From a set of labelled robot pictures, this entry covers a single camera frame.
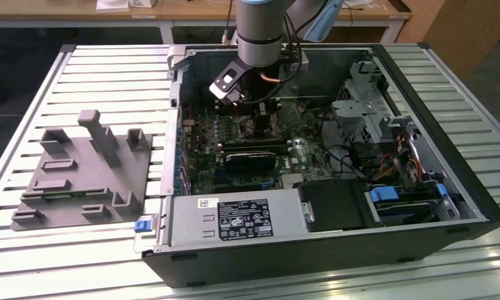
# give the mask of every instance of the green circuit board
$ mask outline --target green circuit board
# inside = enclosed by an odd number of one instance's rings
[[[197,119],[189,133],[189,166],[193,194],[233,193],[291,188],[282,178],[314,181],[333,178],[330,161],[318,132],[321,117],[318,111],[303,111],[295,101],[282,103],[283,109],[273,116],[270,130],[255,136],[250,116],[217,116],[203,114]],[[218,147],[253,141],[286,143],[289,151],[277,155],[275,167],[269,172],[230,174],[225,169],[227,153]],[[243,152],[253,152],[253,147]]]

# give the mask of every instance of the power supply label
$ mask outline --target power supply label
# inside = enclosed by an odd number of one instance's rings
[[[267,199],[219,202],[218,209],[223,241],[274,236]]]

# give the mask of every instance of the slotted metal surface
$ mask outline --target slotted metal surface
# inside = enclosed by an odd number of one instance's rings
[[[417,45],[389,46],[402,71],[433,110],[471,168],[500,204],[500,128],[446,69]],[[75,123],[82,109],[98,108],[115,134],[143,128],[155,135],[146,213],[159,209],[166,144],[167,46],[79,46],[60,54],[27,117],[0,176],[0,299],[473,299],[500,297],[500,229],[449,246],[423,261],[365,267],[218,286],[171,289],[134,250],[134,224],[14,232],[19,197],[43,148],[44,128]],[[397,106],[407,113],[399,97]],[[154,243],[154,235],[145,243]]]

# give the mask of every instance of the blue latch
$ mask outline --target blue latch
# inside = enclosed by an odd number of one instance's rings
[[[445,187],[445,185],[442,183],[437,184],[437,190],[439,191],[439,193],[442,195],[442,198],[445,198],[445,196],[447,196],[449,192],[447,192],[447,188]]]
[[[135,222],[135,232],[149,233],[153,231],[153,220],[139,220]]]
[[[373,202],[398,200],[399,194],[393,186],[379,186],[369,192]]]

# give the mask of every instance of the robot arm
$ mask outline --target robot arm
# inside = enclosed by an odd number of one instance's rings
[[[297,36],[321,42],[334,26],[342,3],[343,0],[238,0],[239,59],[210,86],[226,104],[237,104],[245,98],[242,88],[238,89],[245,74],[251,69],[275,65],[282,58],[285,15],[293,19]]]

